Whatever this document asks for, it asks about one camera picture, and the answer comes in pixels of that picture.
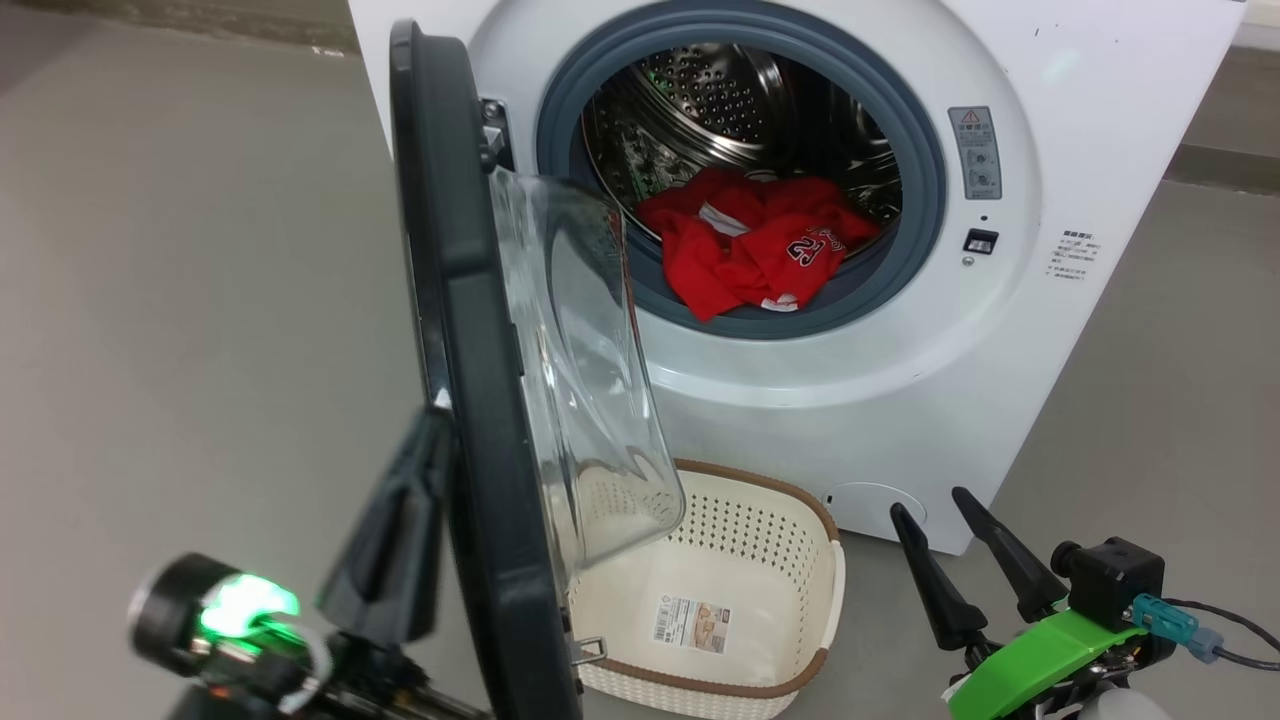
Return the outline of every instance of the laundry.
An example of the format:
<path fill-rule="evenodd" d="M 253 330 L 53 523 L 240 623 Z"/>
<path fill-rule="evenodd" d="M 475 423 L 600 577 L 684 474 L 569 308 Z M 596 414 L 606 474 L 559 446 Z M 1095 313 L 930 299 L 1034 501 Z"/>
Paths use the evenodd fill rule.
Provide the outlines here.
<path fill-rule="evenodd" d="M 719 168 L 654 195 L 636 214 L 662 236 L 667 283 L 704 323 L 740 305 L 804 307 L 879 232 L 831 181 L 759 182 Z"/>

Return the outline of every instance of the blue cable connector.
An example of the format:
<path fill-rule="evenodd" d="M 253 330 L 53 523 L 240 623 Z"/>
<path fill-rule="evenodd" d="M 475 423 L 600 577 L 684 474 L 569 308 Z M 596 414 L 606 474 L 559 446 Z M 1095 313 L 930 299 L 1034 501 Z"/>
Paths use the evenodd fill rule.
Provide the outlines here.
<path fill-rule="evenodd" d="M 1183 612 L 1158 597 L 1147 593 L 1133 598 L 1130 611 L 1133 614 L 1129 619 L 1130 623 L 1157 638 L 1170 639 L 1185 647 L 1196 660 L 1206 665 L 1217 660 L 1217 655 L 1213 651 L 1222 647 L 1221 633 L 1210 628 L 1201 628 L 1199 620 L 1189 612 Z"/>

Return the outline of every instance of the plastic basket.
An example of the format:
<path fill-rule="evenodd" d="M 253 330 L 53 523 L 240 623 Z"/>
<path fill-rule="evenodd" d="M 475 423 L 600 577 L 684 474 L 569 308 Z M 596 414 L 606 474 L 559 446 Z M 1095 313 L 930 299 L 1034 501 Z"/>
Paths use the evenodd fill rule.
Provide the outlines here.
<path fill-rule="evenodd" d="M 836 635 L 845 593 L 836 523 L 795 486 L 676 466 L 687 497 L 680 527 L 570 591 L 575 634 L 608 643 L 604 660 L 581 666 L 582 682 L 695 717 L 773 717 L 818 674 Z"/>

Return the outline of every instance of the washing machine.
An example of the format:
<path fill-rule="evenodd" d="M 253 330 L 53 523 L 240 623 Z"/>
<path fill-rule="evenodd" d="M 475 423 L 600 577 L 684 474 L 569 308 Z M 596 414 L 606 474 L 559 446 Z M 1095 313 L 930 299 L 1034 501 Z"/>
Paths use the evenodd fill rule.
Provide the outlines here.
<path fill-rule="evenodd" d="M 397 20 L 466 54 L 477 158 L 612 195 L 672 454 L 846 530 L 972 534 L 1239 24 L 1231 0 L 351 0 L 390 141 Z M 881 227 L 804 309 L 696 320 L 636 202 L 707 165 L 823 174 Z M 1089 452 L 1088 447 L 1073 448 Z"/>

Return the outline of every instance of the glowing green light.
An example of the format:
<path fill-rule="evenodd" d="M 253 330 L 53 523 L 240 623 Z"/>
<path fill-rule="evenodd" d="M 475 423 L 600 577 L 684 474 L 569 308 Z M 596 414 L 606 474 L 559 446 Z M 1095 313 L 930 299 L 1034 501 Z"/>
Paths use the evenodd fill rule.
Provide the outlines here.
<path fill-rule="evenodd" d="M 218 589 L 212 602 L 200 614 L 200 625 L 209 633 L 242 638 L 255 620 L 273 612 L 297 615 L 298 598 L 271 580 L 238 575 Z"/>

